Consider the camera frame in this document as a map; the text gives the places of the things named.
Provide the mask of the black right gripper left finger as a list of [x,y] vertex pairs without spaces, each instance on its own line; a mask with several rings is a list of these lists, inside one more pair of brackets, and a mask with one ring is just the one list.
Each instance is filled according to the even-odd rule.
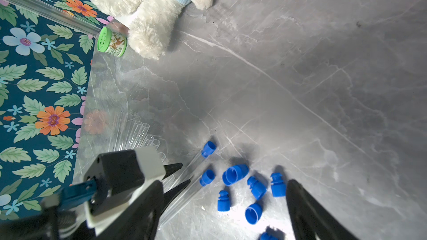
[[[182,163],[173,163],[164,165],[164,167],[166,169],[165,178],[167,178],[180,170],[183,165]],[[162,214],[190,184],[190,181],[186,180],[166,192],[162,181],[151,184],[99,236],[95,234],[93,229],[88,228],[86,222],[83,221],[73,233],[72,238],[74,240],[153,240]]]

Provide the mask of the blue stopper removed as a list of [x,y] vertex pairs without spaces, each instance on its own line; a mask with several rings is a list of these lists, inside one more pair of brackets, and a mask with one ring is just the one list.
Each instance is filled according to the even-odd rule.
[[231,208],[230,195],[227,190],[221,190],[218,198],[218,211],[228,212]]
[[228,168],[222,175],[223,183],[231,186],[239,182],[249,173],[249,167],[246,164],[239,164]]
[[286,184],[283,180],[281,173],[272,173],[271,174],[271,192],[273,197],[285,197],[286,196]]
[[250,187],[252,195],[257,201],[263,198],[267,188],[262,182],[260,182],[255,176],[251,176],[249,177],[247,184]]
[[258,203],[253,203],[245,210],[245,218],[249,224],[257,224],[262,216],[262,206]]
[[272,234],[264,232],[261,234],[260,240],[278,240],[278,239],[274,237]]

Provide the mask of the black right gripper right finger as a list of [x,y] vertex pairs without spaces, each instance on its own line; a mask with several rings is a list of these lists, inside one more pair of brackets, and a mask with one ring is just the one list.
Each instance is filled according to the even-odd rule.
[[286,202],[297,240],[357,240],[298,181],[290,180]]

